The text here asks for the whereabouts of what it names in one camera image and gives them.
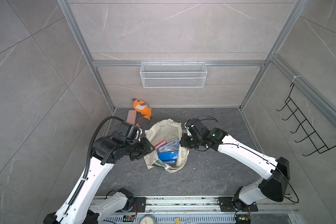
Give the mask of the beige canvas bag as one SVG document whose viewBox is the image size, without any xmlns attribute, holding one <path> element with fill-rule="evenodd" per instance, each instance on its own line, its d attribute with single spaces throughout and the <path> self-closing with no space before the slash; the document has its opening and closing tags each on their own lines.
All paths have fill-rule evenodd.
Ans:
<svg viewBox="0 0 336 224">
<path fill-rule="evenodd" d="M 156 146 L 162 141 L 181 140 L 183 135 L 183 129 L 181 123 L 175 122 L 172 119 L 165 119 L 155 123 L 150 129 L 145 130 L 145 137 L 149 142 Z M 181 170 L 188 159 L 189 150 L 186 147 L 179 146 L 177 162 L 173 165 L 163 162 L 158 157 L 158 152 L 148 154 L 144 157 L 147 168 L 152 169 L 154 167 L 164 168 L 169 173 L 175 173 Z"/>
</svg>

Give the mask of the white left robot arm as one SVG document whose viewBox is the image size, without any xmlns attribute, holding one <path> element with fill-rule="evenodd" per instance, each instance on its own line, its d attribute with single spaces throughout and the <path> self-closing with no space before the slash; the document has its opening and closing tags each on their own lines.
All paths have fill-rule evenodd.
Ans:
<svg viewBox="0 0 336 224">
<path fill-rule="evenodd" d="M 111 136 L 97 138 L 102 126 L 109 120 L 120 121 L 120 126 Z M 48 214 L 45 224 L 98 224 L 116 211 L 137 211 L 134 195 L 126 189 L 117 190 L 112 196 L 92 206 L 101 183 L 115 163 L 124 156 L 139 160 L 155 151 L 141 129 L 123 119 L 109 116 L 96 128 L 90 140 L 85 169 L 69 197 L 60 209 Z"/>
</svg>

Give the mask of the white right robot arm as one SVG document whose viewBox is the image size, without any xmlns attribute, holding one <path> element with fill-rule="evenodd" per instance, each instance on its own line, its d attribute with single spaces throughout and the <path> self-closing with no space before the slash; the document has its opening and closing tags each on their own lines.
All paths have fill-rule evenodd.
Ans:
<svg viewBox="0 0 336 224">
<path fill-rule="evenodd" d="M 197 132 L 192 127 L 181 137 L 183 147 L 199 149 L 200 146 L 228 155 L 246 165 L 260 179 L 238 188 L 233 198 L 237 209 L 245 208 L 259 200 L 270 199 L 282 202 L 289 181 L 289 161 L 283 157 L 275 159 L 266 156 L 234 139 L 219 128 Z"/>
</svg>

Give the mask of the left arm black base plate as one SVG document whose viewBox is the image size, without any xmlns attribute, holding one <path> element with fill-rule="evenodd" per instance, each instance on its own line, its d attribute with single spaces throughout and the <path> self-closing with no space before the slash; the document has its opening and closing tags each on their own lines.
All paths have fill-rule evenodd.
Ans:
<svg viewBox="0 0 336 224">
<path fill-rule="evenodd" d="M 129 198 L 126 205 L 121 212 L 144 212 L 146 209 L 146 197 L 132 197 Z"/>
</svg>

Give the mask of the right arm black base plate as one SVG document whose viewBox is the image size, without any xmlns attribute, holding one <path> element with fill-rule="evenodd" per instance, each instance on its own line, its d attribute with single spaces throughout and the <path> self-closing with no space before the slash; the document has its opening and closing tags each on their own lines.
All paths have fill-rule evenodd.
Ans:
<svg viewBox="0 0 336 224">
<path fill-rule="evenodd" d="M 217 199 L 217 204 L 220 207 L 222 212 L 233 212 L 233 211 L 242 211 L 242 212 L 257 212 L 258 207 L 256 203 L 251 205 L 246 205 L 243 202 L 237 199 L 234 200 L 233 197 L 219 197 Z"/>
</svg>

